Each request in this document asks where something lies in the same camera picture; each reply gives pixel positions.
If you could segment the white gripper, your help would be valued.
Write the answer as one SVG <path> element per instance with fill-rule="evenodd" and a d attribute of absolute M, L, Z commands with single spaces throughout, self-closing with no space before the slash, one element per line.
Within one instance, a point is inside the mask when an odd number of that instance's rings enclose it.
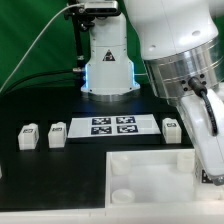
<path fill-rule="evenodd" d="M 212 133 L 204 101 L 197 95 L 183 97 L 178 112 L 206 174 L 216 186 L 221 186 L 224 185 L 224 103 L 212 89 L 207 96 L 217 124 L 216 135 Z"/>

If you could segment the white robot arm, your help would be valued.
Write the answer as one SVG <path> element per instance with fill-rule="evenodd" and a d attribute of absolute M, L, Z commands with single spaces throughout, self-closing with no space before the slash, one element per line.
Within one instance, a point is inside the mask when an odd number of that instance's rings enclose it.
<path fill-rule="evenodd" d="M 201 164 L 212 182 L 224 185 L 224 55 L 212 9 L 220 1 L 81 0 L 90 27 L 91 59 L 81 91 L 97 100 L 118 98 L 139 87 L 127 59 L 125 23 L 140 40 L 141 58 L 154 94 L 177 108 Z"/>

